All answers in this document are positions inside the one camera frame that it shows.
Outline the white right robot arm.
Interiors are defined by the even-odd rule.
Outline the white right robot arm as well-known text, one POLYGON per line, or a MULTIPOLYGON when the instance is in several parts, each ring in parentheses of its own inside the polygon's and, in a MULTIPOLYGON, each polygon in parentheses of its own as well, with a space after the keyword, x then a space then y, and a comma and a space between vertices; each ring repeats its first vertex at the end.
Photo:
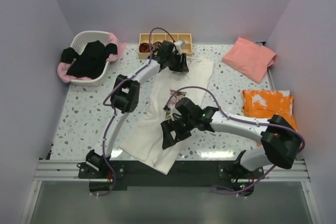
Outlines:
POLYGON ((265 165, 291 169, 304 148, 303 137, 279 115, 269 119, 233 116, 217 107, 202 109, 189 98, 179 100, 174 109, 170 119, 161 123, 164 150, 191 137, 194 129, 229 133, 261 144, 259 148, 241 151, 225 169, 239 178, 246 178, 265 165))

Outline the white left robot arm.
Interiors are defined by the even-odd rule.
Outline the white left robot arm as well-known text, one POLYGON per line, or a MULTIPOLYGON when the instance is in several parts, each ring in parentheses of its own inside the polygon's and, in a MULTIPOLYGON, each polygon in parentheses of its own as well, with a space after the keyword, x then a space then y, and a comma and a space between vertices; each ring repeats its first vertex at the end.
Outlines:
POLYGON ((173 72, 187 73, 185 41, 163 41, 156 55, 149 55, 142 67, 127 76, 118 75, 113 90, 104 99, 103 105, 112 108, 113 116, 107 123, 101 139, 86 155, 86 165, 97 178, 108 174, 107 164, 122 124, 138 106, 140 87, 146 81, 168 68, 173 72))

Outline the white floral print t-shirt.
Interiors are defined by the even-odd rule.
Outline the white floral print t-shirt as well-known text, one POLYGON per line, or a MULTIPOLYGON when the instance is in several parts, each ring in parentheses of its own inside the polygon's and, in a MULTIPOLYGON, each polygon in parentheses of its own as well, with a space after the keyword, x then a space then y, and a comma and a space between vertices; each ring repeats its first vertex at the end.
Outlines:
POLYGON ((185 144, 179 142, 162 149, 161 123, 166 116, 163 108, 172 91, 187 86, 207 88, 214 68, 214 62, 202 56, 188 58, 187 65, 188 73, 172 72, 166 68, 156 75, 146 115, 120 145, 124 152, 164 175, 169 173, 185 144))

